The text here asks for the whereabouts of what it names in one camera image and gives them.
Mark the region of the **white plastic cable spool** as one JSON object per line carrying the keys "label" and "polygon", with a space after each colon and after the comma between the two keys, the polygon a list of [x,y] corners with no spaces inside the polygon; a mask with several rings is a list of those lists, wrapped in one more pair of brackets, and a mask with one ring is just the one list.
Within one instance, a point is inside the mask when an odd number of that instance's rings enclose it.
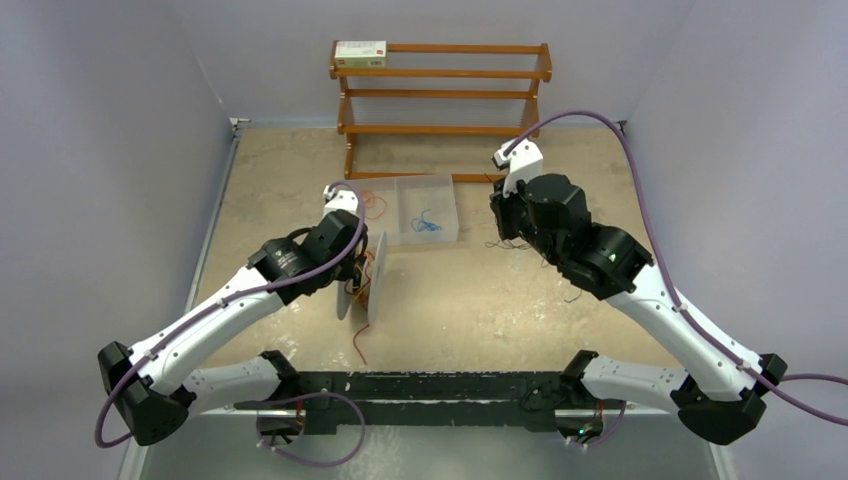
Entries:
{"label": "white plastic cable spool", "polygon": [[336,318],[344,320],[355,306],[364,313],[368,324],[378,319],[380,296],[386,284],[386,256],[388,234],[381,232],[373,237],[368,247],[368,260],[365,267],[365,285],[358,292],[345,292],[340,282],[336,289]]}

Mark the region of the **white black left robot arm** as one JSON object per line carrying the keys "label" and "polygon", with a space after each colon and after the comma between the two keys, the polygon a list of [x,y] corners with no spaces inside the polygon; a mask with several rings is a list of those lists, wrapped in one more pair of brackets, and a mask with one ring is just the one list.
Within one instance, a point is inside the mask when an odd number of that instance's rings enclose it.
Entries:
{"label": "white black left robot arm", "polygon": [[265,242],[213,295],[151,337],[117,341],[97,354],[107,401],[95,427],[101,448],[129,439],[160,442],[190,417],[226,405],[266,401],[292,405],[298,374],[276,351],[209,370],[201,364],[247,327],[354,273],[364,220],[346,210],[324,214],[312,227]]}

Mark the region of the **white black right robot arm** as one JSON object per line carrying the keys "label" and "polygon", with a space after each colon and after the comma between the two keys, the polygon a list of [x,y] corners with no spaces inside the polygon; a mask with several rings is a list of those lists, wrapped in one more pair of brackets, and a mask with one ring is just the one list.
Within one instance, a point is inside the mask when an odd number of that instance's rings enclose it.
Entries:
{"label": "white black right robot arm", "polygon": [[662,410],[717,445],[759,424],[766,385],[782,380],[786,362],[745,347],[688,305],[632,235],[592,220],[580,187],[564,175],[543,174],[509,192],[498,179],[489,200],[502,240],[524,240],[564,279],[635,321],[679,363],[654,367],[581,350],[563,372],[561,392],[569,404],[620,400]]}

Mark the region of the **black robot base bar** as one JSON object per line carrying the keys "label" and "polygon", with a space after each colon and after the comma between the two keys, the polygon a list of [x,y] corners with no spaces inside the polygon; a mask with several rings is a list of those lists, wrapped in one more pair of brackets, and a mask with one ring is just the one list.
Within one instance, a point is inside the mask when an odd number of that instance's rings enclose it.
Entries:
{"label": "black robot base bar", "polygon": [[563,371],[298,371],[269,356],[281,380],[260,411],[290,408],[308,435],[342,425],[519,427],[529,432],[596,435],[619,400],[599,400]]}

